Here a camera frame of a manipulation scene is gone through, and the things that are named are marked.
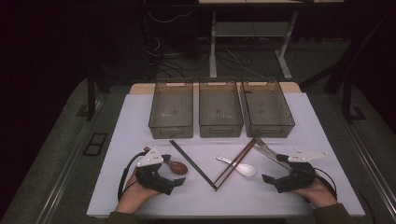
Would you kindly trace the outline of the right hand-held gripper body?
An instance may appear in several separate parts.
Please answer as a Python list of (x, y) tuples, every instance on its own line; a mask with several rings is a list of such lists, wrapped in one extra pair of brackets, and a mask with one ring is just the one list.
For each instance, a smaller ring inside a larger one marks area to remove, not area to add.
[(279, 193), (310, 186), (315, 180), (315, 171), (311, 161), (324, 159), (329, 156), (327, 152), (295, 148), (289, 156), (290, 173), (276, 179), (275, 187)]

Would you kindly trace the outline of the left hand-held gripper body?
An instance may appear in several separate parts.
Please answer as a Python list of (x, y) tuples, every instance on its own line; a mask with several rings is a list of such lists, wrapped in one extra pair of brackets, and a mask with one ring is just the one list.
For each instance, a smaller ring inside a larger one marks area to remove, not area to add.
[(158, 171), (161, 168), (161, 166), (162, 164), (140, 167), (138, 162), (134, 174), (140, 185), (148, 189), (154, 189), (161, 193), (170, 195), (173, 188), (175, 188), (174, 180), (169, 180), (160, 176)]

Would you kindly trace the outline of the brown wooden spoon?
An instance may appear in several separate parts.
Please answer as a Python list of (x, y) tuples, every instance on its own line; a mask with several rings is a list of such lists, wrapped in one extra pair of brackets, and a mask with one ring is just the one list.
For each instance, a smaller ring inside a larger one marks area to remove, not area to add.
[(165, 163), (168, 165), (169, 169), (173, 174), (185, 175), (188, 172), (188, 167), (182, 162), (171, 160), (169, 162), (163, 162), (163, 155), (156, 147), (144, 147), (144, 151), (146, 152), (146, 154), (144, 158), (139, 162), (140, 167)]

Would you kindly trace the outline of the metal tongs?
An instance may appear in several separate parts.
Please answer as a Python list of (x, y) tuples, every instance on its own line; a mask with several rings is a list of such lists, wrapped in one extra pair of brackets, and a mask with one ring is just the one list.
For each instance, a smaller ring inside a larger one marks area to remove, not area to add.
[(258, 146), (258, 145), (255, 145), (253, 148), (256, 149), (257, 151), (259, 151), (262, 155), (266, 156), (266, 157), (267, 157), (268, 159), (270, 159), (271, 161), (274, 161), (275, 163), (281, 165), (281, 166), (284, 167), (285, 169), (287, 169), (287, 170), (290, 170), (290, 169), (291, 169), (291, 167), (290, 167), (287, 163), (285, 163), (285, 162), (283, 162), (283, 161), (279, 161), (279, 160), (276, 158), (277, 153), (274, 152), (274, 151), (273, 151), (272, 149), (270, 149), (269, 147), (266, 147), (266, 146), (260, 147), (260, 146)]

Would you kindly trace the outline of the white ceramic spoon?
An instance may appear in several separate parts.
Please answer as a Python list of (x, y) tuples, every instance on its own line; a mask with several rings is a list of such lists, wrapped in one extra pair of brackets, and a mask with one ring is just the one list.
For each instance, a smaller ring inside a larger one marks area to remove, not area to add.
[(244, 163), (237, 164), (236, 162), (232, 162), (231, 160), (223, 156), (217, 156), (216, 159), (218, 161), (223, 161), (228, 164), (231, 164), (231, 166), (234, 167), (236, 171), (243, 176), (254, 176), (256, 174), (256, 168), (252, 165), (244, 164)]

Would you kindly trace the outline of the transparent brown plastic bin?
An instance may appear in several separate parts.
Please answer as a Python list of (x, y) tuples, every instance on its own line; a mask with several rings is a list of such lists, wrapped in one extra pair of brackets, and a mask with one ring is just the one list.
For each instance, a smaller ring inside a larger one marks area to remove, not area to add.
[(157, 82), (148, 127), (154, 139), (193, 137), (193, 84)]
[(294, 118), (277, 81), (244, 81), (240, 97), (248, 137), (286, 138), (294, 128)]
[(199, 127), (203, 138), (239, 137), (244, 121), (235, 80), (201, 79)]

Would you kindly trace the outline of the person's right hand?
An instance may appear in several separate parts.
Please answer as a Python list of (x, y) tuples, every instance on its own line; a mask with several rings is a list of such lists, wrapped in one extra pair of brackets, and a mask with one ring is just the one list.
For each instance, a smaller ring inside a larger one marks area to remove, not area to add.
[(316, 208), (322, 208), (337, 204), (337, 200), (335, 199), (335, 197), (317, 178), (310, 186), (303, 189), (293, 190), (292, 193), (306, 198)]

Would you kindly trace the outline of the person's left hand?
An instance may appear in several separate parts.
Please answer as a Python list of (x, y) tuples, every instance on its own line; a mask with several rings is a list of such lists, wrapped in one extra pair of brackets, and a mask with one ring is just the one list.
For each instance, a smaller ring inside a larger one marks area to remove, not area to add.
[(127, 187), (121, 195), (115, 212), (124, 214), (134, 214), (149, 199), (160, 195), (159, 191), (147, 189), (137, 182), (135, 174), (132, 174), (127, 181)]

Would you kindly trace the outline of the black metal stand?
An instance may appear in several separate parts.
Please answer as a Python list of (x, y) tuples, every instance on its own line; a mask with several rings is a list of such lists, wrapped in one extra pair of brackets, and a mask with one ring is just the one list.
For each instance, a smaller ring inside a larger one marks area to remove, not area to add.
[(85, 117), (87, 121), (91, 121), (96, 111), (95, 83), (94, 83), (94, 74), (92, 71), (89, 71), (87, 75), (87, 93), (88, 93), (88, 103), (80, 107), (77, 116)]
[(354, 120), (366, 120), (358, 106), (351, 105), (352, 79), (346, 78), (343, 85), (342, 114), (346, 121), (352, 123)]

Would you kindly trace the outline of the white metal desk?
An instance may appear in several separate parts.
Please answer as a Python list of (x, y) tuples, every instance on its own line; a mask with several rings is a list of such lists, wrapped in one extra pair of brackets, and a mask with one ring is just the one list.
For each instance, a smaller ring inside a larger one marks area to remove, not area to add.
[[(343, 4), (345, 0), (198, 0), (199, 7), (219, 7), (211, 11), (211, 33), (209, 52), (209, 74), (211, 77), (218, 76), (216, 39), (218, 37), (281, 37), (282, 44), (275, 50), (276, 61), (280, 74), (286, 80), (291, 80), (292, 75), (285, 59), (285, 53), (291, 39), (295, 23), (302, 11), (302, 7), (326, 7)], [(226, 7), (247, 9), (253, 7), (275, 7), (280, 5), (282, 9), (291, 7), (291, 13), (285, 20), (275, 21), (221, 21), (219, 11)]]

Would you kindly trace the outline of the metal floor rail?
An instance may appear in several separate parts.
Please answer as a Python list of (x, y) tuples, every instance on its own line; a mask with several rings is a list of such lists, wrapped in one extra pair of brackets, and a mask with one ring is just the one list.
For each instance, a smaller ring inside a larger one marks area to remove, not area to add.
[(344, 121), (358, 158), (396, 223), (396, 135), (382, 121)]
[(53, 174), (35, 224), (103, 224), (86, 215), (96, 181), (100, 157), (83, 154), (96, 120), (86, 120), (68, 107), (44, 145), (44, 174)]

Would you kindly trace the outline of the black floor outlet frame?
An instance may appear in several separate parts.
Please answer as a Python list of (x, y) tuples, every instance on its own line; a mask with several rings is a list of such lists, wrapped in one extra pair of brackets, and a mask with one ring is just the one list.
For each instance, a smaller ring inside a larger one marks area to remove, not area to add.
[(106, 142), (107, 133), (93, 133), (88, 145), (83, 150), (85, 156), (98, 156)]

